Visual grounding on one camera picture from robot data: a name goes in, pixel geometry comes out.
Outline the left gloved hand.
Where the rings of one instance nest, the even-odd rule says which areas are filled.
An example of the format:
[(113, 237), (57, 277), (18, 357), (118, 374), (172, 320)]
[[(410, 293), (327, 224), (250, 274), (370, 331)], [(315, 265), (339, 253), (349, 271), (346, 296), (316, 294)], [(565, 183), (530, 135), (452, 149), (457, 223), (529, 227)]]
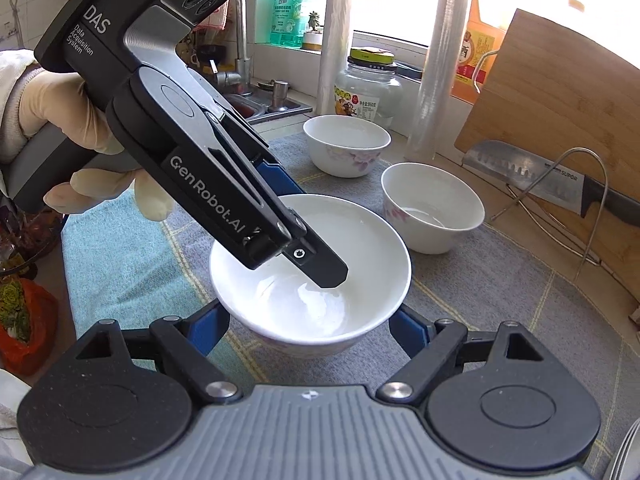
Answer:
[[(124, 150), (111, 133), (104, 116), (85, 95), (84, 81), (77, 74), (55, 74), (37, 70), (26, 84), (18, 106), (22, 133), (29, 139), (48, 122), (70, 140), (101, 154)], [(143, 170), (116, 174), (101, 169), (75, 172), (43, 197), (46, 205), (61, 214), (81, 214), (104, 200), (134, 188), (140, 212), (152, 221), (165, 220), (174, 208), (172, 198)]]

